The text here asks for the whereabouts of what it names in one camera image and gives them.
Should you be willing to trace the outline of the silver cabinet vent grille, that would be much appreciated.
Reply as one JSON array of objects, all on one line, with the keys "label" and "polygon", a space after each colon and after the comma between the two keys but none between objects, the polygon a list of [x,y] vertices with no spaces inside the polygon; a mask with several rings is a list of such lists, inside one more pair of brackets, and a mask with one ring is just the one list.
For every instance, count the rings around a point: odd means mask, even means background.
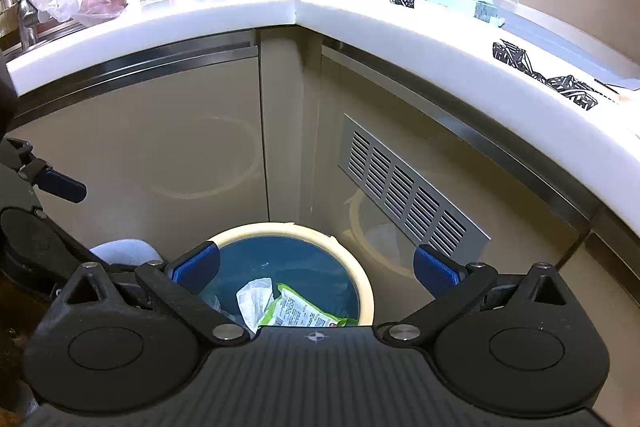
[{"label": "silver cabinet vent grille", "polygon": [[489,235],[349,116],[338,167],[414,245],[434,247],[460,265],[480,260]]}]

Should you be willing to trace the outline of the cream rim blue trash bin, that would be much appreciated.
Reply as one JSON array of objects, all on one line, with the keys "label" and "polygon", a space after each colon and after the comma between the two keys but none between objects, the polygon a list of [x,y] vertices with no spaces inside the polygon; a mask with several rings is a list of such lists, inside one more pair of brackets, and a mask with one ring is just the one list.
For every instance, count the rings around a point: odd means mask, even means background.
[{"label": "cream rim blue trash bin", "polygon": [[295,223],[241,225],[212,238],[219,267],[207,268],[196,295],[237,319],[236,293],[251,281],[284,284],[324,312],[369,326],[374,317],[371,284],[358,260],[333,236]]}]

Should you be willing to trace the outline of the green snack packet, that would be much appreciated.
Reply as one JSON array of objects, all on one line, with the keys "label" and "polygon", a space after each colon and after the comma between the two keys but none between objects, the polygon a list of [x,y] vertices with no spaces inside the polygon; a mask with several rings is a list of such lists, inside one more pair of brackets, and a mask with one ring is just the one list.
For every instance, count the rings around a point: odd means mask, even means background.
[{"label": "green snack packet", "polygon": [[336,317],[324,312],[299,295],[290,286],[279,283],[279,296],[272,298],[257,326],[305,327],[305,329],[334,329],[334,327],[356,326],[358,322],[349,317]]}]

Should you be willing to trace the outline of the white slipper foot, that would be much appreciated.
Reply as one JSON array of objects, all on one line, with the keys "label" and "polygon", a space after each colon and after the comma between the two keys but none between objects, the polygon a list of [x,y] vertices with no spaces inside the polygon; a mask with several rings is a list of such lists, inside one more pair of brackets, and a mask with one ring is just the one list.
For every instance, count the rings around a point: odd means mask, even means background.
[{"label": "white slipper foot", "polygon": [[144,265],[148,261],[163,261],[160,254],[141,239],[117,239],[96,245],[90,251],[108,265]]}]

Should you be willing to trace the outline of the white paper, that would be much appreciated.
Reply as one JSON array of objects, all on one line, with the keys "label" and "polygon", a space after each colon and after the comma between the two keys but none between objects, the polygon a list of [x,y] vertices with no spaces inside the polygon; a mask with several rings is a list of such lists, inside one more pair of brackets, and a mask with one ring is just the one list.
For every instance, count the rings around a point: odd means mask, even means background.
[{"label": "white paper", "polygon": [[256,334],[260,322],[273,302],[273,286],[270,277],[249,281],[236,292],[236,302],[245,326]]}]

